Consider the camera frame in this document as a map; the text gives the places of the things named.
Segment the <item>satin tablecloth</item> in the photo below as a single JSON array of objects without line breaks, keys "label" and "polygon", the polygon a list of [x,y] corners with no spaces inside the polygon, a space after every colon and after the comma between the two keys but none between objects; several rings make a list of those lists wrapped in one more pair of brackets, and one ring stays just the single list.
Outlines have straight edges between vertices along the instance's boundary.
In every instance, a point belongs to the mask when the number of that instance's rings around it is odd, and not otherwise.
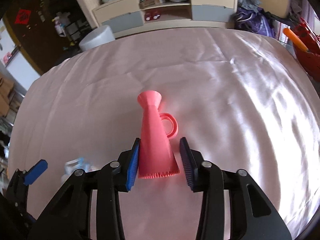
[{"label": "satin tablecloth", "polygon": [[182,136],[221,169],[246,169],[292,237],[303,230],[320,199],[319,97],[276,40],[219,28],[122,38],[66,60],[33,83],[9,156],[11,175],[39,159],[49,164],[29,188],[33,216],[61,186],[65,162],[85,157],[101,168],[132,147],[142,119],[137,96],[144,90],[159,91],[160,111],[179,123],[171,144],[181,174],[137,179],[131,192],[120,194],[127,240],[195,239],[202,194],[187,186]]}]

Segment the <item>cardboard box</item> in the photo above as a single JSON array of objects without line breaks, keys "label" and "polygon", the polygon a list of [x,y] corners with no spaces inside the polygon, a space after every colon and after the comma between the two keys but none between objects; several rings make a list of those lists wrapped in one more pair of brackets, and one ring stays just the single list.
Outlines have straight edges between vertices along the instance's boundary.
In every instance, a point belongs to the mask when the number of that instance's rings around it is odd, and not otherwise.
[{"label": "cardboard box", "polygon": [[162,3],[165,3],[165,0],[146,0],[140,3],[140,8],[145,9],[145,8],[148,8],[149,6],[159,5]]}]

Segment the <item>pink item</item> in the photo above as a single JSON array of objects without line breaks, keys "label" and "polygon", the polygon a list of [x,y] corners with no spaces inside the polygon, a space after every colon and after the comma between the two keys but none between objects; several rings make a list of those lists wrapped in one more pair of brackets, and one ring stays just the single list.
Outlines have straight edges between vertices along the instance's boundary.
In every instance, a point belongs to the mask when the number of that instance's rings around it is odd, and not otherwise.
[{"label": "pink item", "polygon": [[[158,112],[160,93],[145,91],[138,95],[143,108],[141,142],[139,152],[139,178],[152,179],[180,173],[169,139],[178,133],[176,119],[168,113]],[[161,120],[169,120],[172,130],[166,134]]]}]

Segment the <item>white trash bin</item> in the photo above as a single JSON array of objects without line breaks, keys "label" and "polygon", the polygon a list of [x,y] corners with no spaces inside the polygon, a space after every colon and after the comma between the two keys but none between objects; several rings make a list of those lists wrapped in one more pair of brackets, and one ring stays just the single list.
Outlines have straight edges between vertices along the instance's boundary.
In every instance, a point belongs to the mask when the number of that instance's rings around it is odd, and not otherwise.
[{"label": "white trash bin", "polygon": [[114,40],[115,37],[113,36],[110,26],[105,25],[94,29],[85,36],[83,40],[80,41],[79,47],[82,51],[86,51]]}]

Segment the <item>gray drawer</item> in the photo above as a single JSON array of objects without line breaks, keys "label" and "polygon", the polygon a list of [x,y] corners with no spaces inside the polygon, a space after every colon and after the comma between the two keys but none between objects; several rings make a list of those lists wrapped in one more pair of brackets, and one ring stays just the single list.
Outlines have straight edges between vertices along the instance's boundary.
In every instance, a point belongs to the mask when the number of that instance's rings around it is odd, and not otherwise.
[{"label": "gray drawer", "polygon": [[213,5],[193,5],[192,19],[195,21],[229,22],[234,9]]},{"label": "gray drawer", "polygon": [[102,23],[102,25],[109,25],[113,33],[128,30],[131,28],[143,25],[143,20],[140,12],[127,13]]}]

